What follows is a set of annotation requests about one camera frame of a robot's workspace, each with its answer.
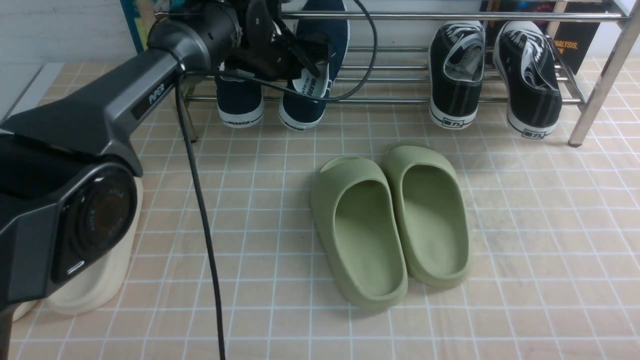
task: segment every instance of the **shoe rack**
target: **shoe rack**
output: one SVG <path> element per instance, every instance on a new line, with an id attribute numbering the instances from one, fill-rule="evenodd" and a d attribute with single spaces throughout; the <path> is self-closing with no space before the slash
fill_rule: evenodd
<path id="1" fill-rule="evenodd" d="M 558 3 L 574 2 L 577 0 L 557 0 Z M 371 12 L 371 17 L 376 21 L 385 20 L 542 20 L 550 22 L 615 22 L 621 29 L 621 33 L 602 68 L 600 77 L 595 83 L 591 93 L 588 93 L 576 82 L 575 74 L 567 67 L 559 56 L 559 51 L 550 36 L 547 39 L 556 56 L 556 74 L 558 83 L 564 84 L 568 89 L 569 97 L 563 98 L 563 104 L 577 106 L 580 117 L 568 139 L 572 147 L 582 145 L 596 115 L 600 111 L 615 79 L 618 77 L 625 60 L 631 52 L 636 39 L 640 35 L 640 1 L 637 1 L 632 9 L 628 9 L 621 0 L 587 0 L 594 3 L 605 3 L 605 13 L 534 13 L 534 12 L 477 12 L 477 13 L 425 13 L 425 12 Z M 339 20 L 364 20 L 364 14 L 360 12 L 284 12 L 285 19 L 339 19 Z M 350 47 L 350 53 L 370 53 L 371 47 Z M 379 47 L 380 53 L 425 53 L 426 63 L 428 47 Z M 344 64 L 342 70 L 366 70 L 366 65 Z M 424 71 L 424 76 L 404 76 L 383 78 L 376 75 L 376 71 L 402 72 L 412 74 Z M 492 64 L 487 65 L 486 72 L 495 72 Z M 213 81 L 213 77 L 204 81 Z M 356 83 L 359 79 L 338 76 L 338 82 Z M 368 80 L 369 83 L 426 83 L 429 82 L 427 65 L 376 65 L 374 72 Z M 485 75 L 485 83 L 500 82 L 496 75 Z M 214 102 L 216 98 L 210 95 L 194 93 L 193 86 L 182 89 L 184 109 L 192 102 Z M 265 101 L 279 101 L 279 97 L 265 97 Z M 506 103 L 506 97 L 483 97 L 481 103 Z M 351 97 L 341 101 L 346 104 L 428 104 L 428 97 Z"/>

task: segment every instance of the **green slide sandal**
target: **green slide sandal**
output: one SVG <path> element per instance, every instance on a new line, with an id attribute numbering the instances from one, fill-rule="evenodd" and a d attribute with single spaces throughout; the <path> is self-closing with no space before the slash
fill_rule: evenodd
<path id="1" fill-rule="evenodd" d="M 352 305 L 381 310 L 407 292 L 407 273 L 380 167 L 345 156 L 316 175 L 311 210 L 340 292 Z"/>
<path id="2" fill-rule="evenodd" d="M 428 285 L 459 285 L 469 269 L 469 231 L 453 166 L 429 147 L 398 143 L 387 150 L 382 169 L 409 274 Z"/>

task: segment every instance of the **shoe insole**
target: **shoe insole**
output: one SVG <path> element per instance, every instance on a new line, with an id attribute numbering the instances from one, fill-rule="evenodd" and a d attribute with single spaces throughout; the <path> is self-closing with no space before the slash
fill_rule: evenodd
<path id="1" fill-rule="evenodd" d="M 403 280 L 387 190 L 377 181 L 364 181 L 346 190 L 335 215 L 335 241 L 360 291 L 388 295 Z"/>
<path id="2" fill-rule="evenodd" d="M 452 275 L 467 264 L 465 209 L 457 184 L 444 171 L 416 165 L 403 179 L 404 218 L 421 265 Z"/>

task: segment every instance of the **metal rack bar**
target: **metal rack bar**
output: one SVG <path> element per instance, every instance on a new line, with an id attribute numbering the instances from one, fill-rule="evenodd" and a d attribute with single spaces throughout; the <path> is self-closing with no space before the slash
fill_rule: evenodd
<path id="1" fill-rule="evenodd" d="M 605 64 L 594 89 L 587 97 L 586 92 L 576 82 L 575 74 L 566 67 L 559 51 L 553 41 L 550 40 L 552 49 L 559 63 L 555 65 L 556 72 L 560 74 L 558 81 L 567 84 L 571 98 L 563 99 L 563 104 L 578 105 L 581 111 L 580 118 L 573 129 L 569 144 L 579 146 L 583 143 L 597 113 L 600 111 L 615 79 L 617 78 L 625 60 L 627 59 L 634 42 L 640 35 L 640 0 L 633 9 L 628 10 L 621 0 L 553 0 L 557 2 L 590 2 L 606 3 L 609 5 L 606 13 L 510 13 L 510 12 L 486 12 L 486 13 L 417 13 L 417 12 L 372 12 L 374 20 L 546 20 L 552 22 L 616 22 L 622 32 L 618 37 L 612 53 Z M 156 13 L 157 16 L 168 15 L 166 12 Z M 365 20 L 365 16 L 359 12 L 283 12 L 285 19 L 341 19 L 341 20 Z M 348 49 L 349 53 L 370 53 L 371 47 L 356 46 Z M 380 53 L 425 53 L 429 47 L 425 46 L 386 46 L 379 47 Z M 343 65 L 342 70 L 367 70 L 366 65 Z M 407 70 L 422 71 L 428 70 L 426 65 L 376 65 L 375 70 Z M 370 78 L 373 83 L 423 83 L 429 78 L 425 77 L 380 77 Z M 356 77 L 342 77 L 338 79 L 342 82 L 352 83 L 360 81 Z M 486 76 L 485 81 L 498 80 L 492 75 Z M 190 102 L 212 102 L 216 97 L 193 94 L 193 87 L 183 92 L 184 104 Z M 279 101 L 279 97 L 265 97 L 265 101 Z M 497 104 L 504 103 L 507 99 L 491 97 L 480 99 L 480 103 Z M 429 104 L 429 99 L 400 99 L 384 97 L 352 97 L 343 101 L 342 104 Z"/>
<path id="2" fill-rule="evenodd" d="M 563 68 L 564 73 L 566 74 L 566 77 L 568 79 L 568 81 L 566 81 L 566 87 L 567 90 L 569 90 L 569 94 L 571 94 L 573 98 L 580 99 L 582 103 L 585 103 L 587 101 L 587 95 L 575 79 L 573 71 L 564 63 L 562 54 L 560 54 L 560 50 L 558 50 L 556 43 L 554 43 L 554 39 L 552 39 L 551 37 L 547 37 L 547 42 L 549 42 L 549 46 L 551 47 L 551 50 L 553 50 L 554 56 L 556 57 L 556 59 L 558 59 L 558 61 L 560 61 L 560 66 Z"/>
<path id="3" fill-rule="evenodd" d="M 265 96 L 263 97 L 266 102 L 278 102 L 280 101 L 279 96 Z M 212 102 L 218 100 L 215 96 L 202 96 L 202 95 L 192 95 L 185 98 L 185 100 L 190 102 Z M 349 99 L 344 99 L 337 101 L 341 104 L 386 104 L 386 105 L 402 105 L 402 104 L 429 104 L 429 98 L 420 98 L 420 99 L 405 99 L 405 98 L 384 98 L 384 97 L 350 97 Z M 480 98 L 479 102 L 481 104 L 504 104 L 507 102 L 507 98 L 505 97 L 485 97 Z M 563 104 L 582 104 L 580 99 L 563 99 Z"/>
<path id="4" fill-rule="evenodd" d="M 207 80 L 213 80 L 214 76 L 205 76 Z M 559 83 L 567 83 L 569 82 L 569 78 L 566 76 L 557 76 L 556 77 Z M 335 79 L 335 83 L 359 83 L 362 81 L 362 78 L 351 78 L 351 77 L 337 77 Z M 368 83 L 388 83 L 388 84 L 415 84 L 415 83 L 429 83 L 429 76 L 421 76 L 421 77 L 408 77 L 403 76 L 400 78 L 369 78 L 367 79 Z M 502 80 L 498 75 L 485 75 L 483 78 L 483 82 L 486 83 L 501 83 Z"/>
<path id="5" fill-rule="evenodd" d="M 571 136 L 569 137 L 569 145 L 578 147 L 582 145 L 591 125 L 596 119 L 600 108 L 611 91 L 622 66 L 624 66 L 631 48 L 633 48 L 638 36 L 640 35 L 640 1 L 636 1 L 631 10 L 630 20 L 625 23 L 622 33 L 618 37 L 616 44 L 609 55 L 609 59 L 602 68 L 600 77 L 596 81 L 596 85 L 589 95 L 587 102 L 581 107 L 582 113 L 578 118 Z"/>
<path id="6" fill-rule="evenodd" d="M 555 64 L 556 72 L 564 71 L 561 64 Z M 366 71 L 369 69 L 368 65 L 343 65 L 340 71 Z M 373 70 L 391 70 L 391 71 L 426 71 L 429 70 L 427 65 L 374 65 Z M 485 65 L 484 71 L 495 71 L 495 68 L 491 65 Z"/>
<path id="7" fill-rule="evenodd" d="M 373 20 L 536 20 L 564 22 L 618 22 L 627 17 L 621 13 L 419 13 L 370 12 Z M 282 12 L 284 19 L 366 20 L 361 12 Z"/>

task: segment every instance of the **navy sneaker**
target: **navy sneaker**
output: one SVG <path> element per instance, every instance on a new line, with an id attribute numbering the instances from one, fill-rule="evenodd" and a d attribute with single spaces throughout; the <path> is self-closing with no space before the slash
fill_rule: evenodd
<path id="1" fill-rule="evenodd" d="M 241 70 L 235 71 L 248 76 L 253 75 Z M 220 119 L 228 127 L 242 129 L 256 125 L 262 120 L 264 101 L 260 84 L 248 80 L 216 76 L 216 95 L 218 96 Z"/>
<path id="2" fill-rule="evenodd" d="M 308 0 L 303 11 L 345 12 L 347 6 L 342 0 Z M 287 88 L 302 94 L 328 98 L 331 86 L 338 76 L 349 46 L 350 27 L 348 20 L 300 20 L 296 35 L 308 40 L 329 44 L 331 56 L 328 63 L 318 63 L 320 78 L 314 78 L 303 69 L 299 79 L 289 80 Z M 313 128 L 324 115 L 326 102 L 317 102 L 284 93 L 278 107 L 280 120 L 293 130 L 304 131 Z"/>

